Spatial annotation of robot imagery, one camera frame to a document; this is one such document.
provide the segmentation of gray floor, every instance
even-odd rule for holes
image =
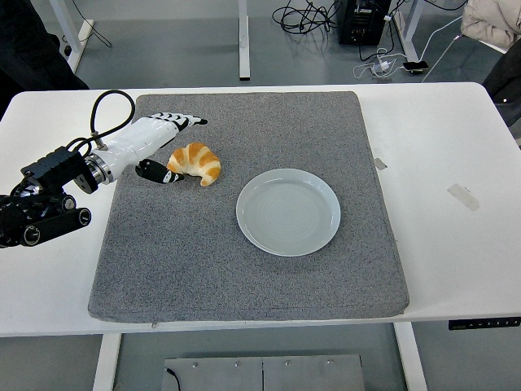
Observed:
[[[438,3],[451,7],[454,2]],[[204,0],[77,0],[84,16],[96,20],[97,30],[113,45],[109,49],[92,37],[77,75],[94,89],[408,83],[422,79],[403,70],[386,79],[367,72],[356,79],[353,68],[362,64],[356,48],[338,45],[335,33],[329,39],[318,31],[312,36],[287,36],[270,19],[271,12],[286,2],[266,0],[248,4],[252,79],[240,81],[237,3],[208,4]],[[35,0],[34,5],[48,30],[61,35],[48,1]],[[70,10],[79,27],[81,18],[72,5]],[[414,36],[418,52],[432,31],[458,15],[426,5]],[[455,23],[435,35],[425,60],[433,65],[457,33]],[[384,34],[381,46],[391,48],[389,36]],[[363,48],[362,55],[373,49]],[[395,39],[392,53],[398,52],[401,47]],[[428,81],[481,82],[498,58],[494,50],[462,39]],[[521,345],[518,328],[450,332],[446,322],[434,322],[415,323],[414,331],[431,391],[521,389],[516,362]],[[0,389],[91,389],[100,341],[100,336],[2,338]],[[333,353],[361,355],[367,390],[405,389],[390,325],[128,335],[121,345],[116,384],[120,391],[159,390],[166,358]]]

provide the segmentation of beige jacket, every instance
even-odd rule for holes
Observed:
[[[508,50],[521,37],[521,0],[469,0],[462,33]]]

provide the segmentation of white table leg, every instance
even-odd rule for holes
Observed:
[[[72,22],[71,14],[69,14],[67,6],[64,0],[50,0],[50,4],[58,18],[59,25],[61,26],[67,42],[72,49],[72,53],[68,57],[68,65],[71,67],[73,72],[76,72],[77,66],[80,63],[81,55],[85,49],[87,39],[94,26],[93,20],[87,20],[83,22],[80,33],[78,34],[74,23]]]
[[[427,391],[422,362],[414,338],[411,322],[394,323],[396,341],[400,350],[401,365],[404,368],[405,382],[409,391]]]
[[[410,8],[405,25],[401,23],[401,20],[403,20],[401,19],[401,13],[397,12],[395,14],[395,22],[398,26],[398,36],[400,37],[401,45],[403,46],[405,55],[407,56],[407,61],[418,61],[418,55],[416,54],[416,49],[414,49],[413,45],[413,35],[416,31],[416,27],[418,27],[418,22],[422,15],[424,6],[425,2],[423,0],[413,0],[413,5]]]
[[[93,391],[112,391],[120,342],[121,334],[103,334]]]
[[[250,80],[250,37],[247,0],[239,0],[239,79]]]

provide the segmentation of gray pad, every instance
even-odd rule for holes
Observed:
[[[200,178],[155,184],[128,167],[116,194],[90,295],[108,321],[359,319],[403,313],[400,258],[353,92],[143,95],[136,118],[181,112],[208,120],[152,160],[202,142],[221,159]],[[235,204],[256,175],[302,169],[333,189],[340,227],[302,257],[265,253],[243,235]]]

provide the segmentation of white plate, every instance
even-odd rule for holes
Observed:
[[[340,205],[327,183],[299,169],[274,169],[253,178],[235,209],[246,237],[283,257],[317,251],[335,236]]]

